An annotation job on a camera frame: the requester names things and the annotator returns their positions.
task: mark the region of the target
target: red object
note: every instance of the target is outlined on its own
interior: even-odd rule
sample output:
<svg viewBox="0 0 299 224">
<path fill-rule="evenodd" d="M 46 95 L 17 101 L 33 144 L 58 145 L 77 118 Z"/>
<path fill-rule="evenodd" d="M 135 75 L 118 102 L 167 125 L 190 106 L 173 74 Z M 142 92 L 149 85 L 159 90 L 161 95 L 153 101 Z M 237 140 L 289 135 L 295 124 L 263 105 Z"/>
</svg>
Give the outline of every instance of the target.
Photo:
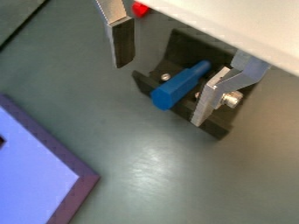
<svg viewBox="0 0 299 224">
<path fill-rule="evenodd" d="M 142 18 L 146 15 L 146 13 L 150 11 L 150 8 L 146 5 L 141 4 L 139 2 L 135 2 L 133 5 L 133 11 L 135 15 L 139 18 Z"/>
</svg>

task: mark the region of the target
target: blue block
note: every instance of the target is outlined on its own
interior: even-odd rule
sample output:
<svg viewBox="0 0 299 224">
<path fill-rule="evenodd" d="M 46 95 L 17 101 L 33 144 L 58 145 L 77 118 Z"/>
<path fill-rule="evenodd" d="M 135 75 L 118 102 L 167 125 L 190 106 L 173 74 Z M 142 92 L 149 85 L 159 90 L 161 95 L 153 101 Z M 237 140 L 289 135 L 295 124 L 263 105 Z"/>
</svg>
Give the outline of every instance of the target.
<svg viewBox="0 0 299 224">
<path fill-rule="evenodd" d="M 201 61 L 193 68 L 178 73 L 151 93 L 154 105 L 162 109 L 170 109 L 174 104 L 187 95 L 199 83 L 199 78 L 210 71 L 211 63 Z"/>
</svg>

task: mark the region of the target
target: black holder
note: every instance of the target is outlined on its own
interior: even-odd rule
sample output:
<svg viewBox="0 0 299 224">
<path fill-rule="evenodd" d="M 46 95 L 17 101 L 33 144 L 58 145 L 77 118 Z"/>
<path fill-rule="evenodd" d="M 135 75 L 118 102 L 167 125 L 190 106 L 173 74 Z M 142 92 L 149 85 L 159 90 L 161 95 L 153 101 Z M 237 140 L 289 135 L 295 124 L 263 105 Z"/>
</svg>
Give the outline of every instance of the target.
<svg viewBox="0 0 299 224">
<path fill-rule="evenodd" d="M 233 58 L 234 55 L 217 46 L 198 40 L 182 31 L 173 30 L 163 60 L 149 77 L 138 71 L 134 71 L 135 83 L 142 93 L 150 96 L 151 92 L 163 84 L 163 74 L 170 74 L 174 77 L 185 68 L 193 67 L 201 60 L 209 60 L 211 62 L 210 72 L 201 78 L 198 86 L 173 107 L 173 112 L 187 121 L 191 121 L 193 112 L 201 99 L 201 97 L 197 99 L 195 94 L 202 92 L 207 81 L 223 67 L 231 68 L 230 62 Z M 239 90 L 245 95 L 242 103 L 245 103 L 253 88 L 254 86 Z M 234 109 L 223 105 L 219 109 L 214 110 L 211 116 L 202 124 L 201 129 L 218 139 L 222 139 L 233 129 L 231 122 L 242 108 L 242 103 Z"/>
</svg>

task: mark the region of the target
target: white panel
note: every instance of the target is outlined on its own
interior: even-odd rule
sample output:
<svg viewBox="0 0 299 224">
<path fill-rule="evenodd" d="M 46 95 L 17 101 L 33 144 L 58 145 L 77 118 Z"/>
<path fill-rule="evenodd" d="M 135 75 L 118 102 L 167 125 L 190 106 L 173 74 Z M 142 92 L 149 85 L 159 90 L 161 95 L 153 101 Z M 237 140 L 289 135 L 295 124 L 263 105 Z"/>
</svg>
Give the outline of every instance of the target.
<svg viewBox="0 0 299 224">
<path fill-rule="evenodd" d="M 299 1 L 139 0 L 299 76 Z"/>
</svg>

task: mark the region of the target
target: gray surface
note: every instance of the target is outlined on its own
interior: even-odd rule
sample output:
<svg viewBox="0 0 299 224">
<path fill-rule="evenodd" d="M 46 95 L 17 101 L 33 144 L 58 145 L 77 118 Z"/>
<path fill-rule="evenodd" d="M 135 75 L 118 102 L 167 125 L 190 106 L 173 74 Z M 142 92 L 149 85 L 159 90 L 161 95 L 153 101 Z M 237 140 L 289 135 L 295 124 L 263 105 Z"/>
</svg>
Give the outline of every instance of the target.
<svg viewBox="0 0 299 224">
<path fill-rule="evenodd" d="M 46 0 L 2 0 L 0 2 L 0 45 L 33 15 Z"/>
<path fill-rule="evenodd" d="M 137 21 L 135 62 L 113 66 L 93 1 L 51 0 L 0 54 L 0 90 L 101 173 L 75 223 L 299 223 L 299 80 L 273 68 L 215 141 L 138 92 L 173 27 Z"/>
</svg>

